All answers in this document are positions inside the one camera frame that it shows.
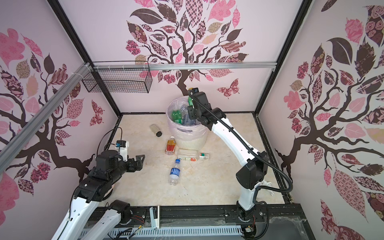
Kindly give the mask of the glass spice jar black cap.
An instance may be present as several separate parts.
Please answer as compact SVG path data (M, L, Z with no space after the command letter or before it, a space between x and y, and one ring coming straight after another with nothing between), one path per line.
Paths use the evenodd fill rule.
M163 134L156 124L150 125L150 130L155 134L156 137L161 137Z

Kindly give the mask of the red yellow label drink bottle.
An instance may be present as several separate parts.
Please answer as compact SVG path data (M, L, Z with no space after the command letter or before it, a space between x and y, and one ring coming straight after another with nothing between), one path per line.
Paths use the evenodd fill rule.
M175 154L175 148L176 148L176 140L174 136L171 136L166 145L165 153L167 155L174 155Z

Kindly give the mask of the white woven waste bin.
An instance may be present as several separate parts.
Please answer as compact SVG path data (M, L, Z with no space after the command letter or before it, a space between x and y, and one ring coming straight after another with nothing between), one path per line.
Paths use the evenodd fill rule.
M180 138L175 138L176 144L180 149L186 149L186 150L201 150L207 141L207 135L203 135L202 137L195 139L195 140L182 140Z

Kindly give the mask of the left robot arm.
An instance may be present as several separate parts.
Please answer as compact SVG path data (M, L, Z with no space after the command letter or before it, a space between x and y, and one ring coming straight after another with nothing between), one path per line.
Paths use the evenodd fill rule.
M72 194L69 210L56 230L53 240L77 240L86 223L105 195L125 173L142 170L146 156L128 159L116 150L107 150L96 157L96 166ZM102 240L118 224L126 225L133 213L129 203L115 200L98 222L87 231L84 240Z

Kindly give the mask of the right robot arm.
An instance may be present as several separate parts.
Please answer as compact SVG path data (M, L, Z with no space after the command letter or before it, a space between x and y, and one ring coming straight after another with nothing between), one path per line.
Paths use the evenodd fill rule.
M257 195L260 190L277 193L290 193L293 181L282 170L270 163L268 154L253 148L232 126L226 114L219 108L212 108L204 92L197 88L188 90L188 112L191 119L196 119L212 133L217 135L235 154L241 169L236 173L241 185L241 195L237 201L237 212L241 220L246 221L255 211ZM288 183L285 189L273 188L262 184L265 175L271 168Z

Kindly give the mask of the aluminium frame bar left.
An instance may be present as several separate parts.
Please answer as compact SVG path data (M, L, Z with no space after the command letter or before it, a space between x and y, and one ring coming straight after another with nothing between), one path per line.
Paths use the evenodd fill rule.
M59 88L39 112L27 122L25 127L8 143L1 151L1 173L11 164L19 152L24 148L31 138L38 132L40 127L51 116L54 110L64 101L70 91L88 74L91 72L91 65L83 63Z

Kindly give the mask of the aluminium frame bar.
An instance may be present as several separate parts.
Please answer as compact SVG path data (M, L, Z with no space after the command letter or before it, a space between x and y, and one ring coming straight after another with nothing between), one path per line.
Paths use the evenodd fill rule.
M70 91L88 74L91 72L91 65L83 63L59 88L39 112L27 122L25 127L8 143L1 151L1 173L11 164L19 152L24 148L31 138L38 132L40 127L51 116L54 110L64 101Z
M112 65L102 62L94 63L94 70L145 70L145 71L173 71L173 70L212 70L212 69L275 69L276 62L241 62L241 63L197 63L197 64L143 64Z

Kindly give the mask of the white bracket on rail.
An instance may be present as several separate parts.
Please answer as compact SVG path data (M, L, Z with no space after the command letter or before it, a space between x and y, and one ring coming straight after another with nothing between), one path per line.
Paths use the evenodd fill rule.
M151 228L158 230L160 228L160 206L150 207Z

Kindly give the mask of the aluminium frame bar back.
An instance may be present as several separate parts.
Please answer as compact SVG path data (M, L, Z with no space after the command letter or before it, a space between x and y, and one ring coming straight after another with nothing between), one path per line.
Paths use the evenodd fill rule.
M94 70L145 70L145 71L173 71L173 70L212 70L212 69L275 69L276 62L241 62L241 63L197 63L197 64L143 64L112 65L102 62L94 63Z

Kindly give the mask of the green bottle yellow cap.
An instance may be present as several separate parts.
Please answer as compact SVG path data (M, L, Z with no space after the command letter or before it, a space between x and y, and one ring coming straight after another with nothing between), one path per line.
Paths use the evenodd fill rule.
M183 124L183 114L180 110L172 111L171 118L174 123L179 125Z
M193 99L189 96L188 97L188 103L189 103L189 106L190 107L193 107L194 105L193 105Z

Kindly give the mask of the pink plastic bin liner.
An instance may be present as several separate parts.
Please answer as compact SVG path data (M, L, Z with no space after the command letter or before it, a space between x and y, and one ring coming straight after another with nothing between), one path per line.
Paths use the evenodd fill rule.
M166 114L172 135L175 138L190 141L198 139L203 135L207 135L209 130L197 120L190 120L188 115L188 106L189 103L187 96L176 98L168 105ZM171 114L172 111L175 110L180 110L183 114L182 125L176 124L172 121Z

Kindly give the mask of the small blue label water bottle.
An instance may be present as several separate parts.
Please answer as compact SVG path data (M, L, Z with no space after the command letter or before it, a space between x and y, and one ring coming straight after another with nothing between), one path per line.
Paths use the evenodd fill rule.
M180 180L180 173L181 173L180 163L181 163L180 159L176 159L173 167L170 170L169 183L173 186L176 186Z

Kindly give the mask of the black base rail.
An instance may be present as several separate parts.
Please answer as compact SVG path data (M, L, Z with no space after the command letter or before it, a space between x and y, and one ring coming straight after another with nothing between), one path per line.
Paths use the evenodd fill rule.
M151 228L150 207L131 207L130 223L118 224L117 228ZM98 207L86 223L79 239L87 234L104 215L107 207ZM237 205L212 206L162 206L160 208L160 228L162 227L204 227L240 226L239 236L176 237L157 240L313 240L315 236L305 213L299 204L259 203L246 221L240 219ZM125 240L155 240L154 238Z

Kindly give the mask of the clear bottle green red label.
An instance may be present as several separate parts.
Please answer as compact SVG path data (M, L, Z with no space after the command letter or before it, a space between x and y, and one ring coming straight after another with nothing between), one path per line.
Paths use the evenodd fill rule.
M177 157L183 161L196 162L209 160L210 155L196 150L178 149Z

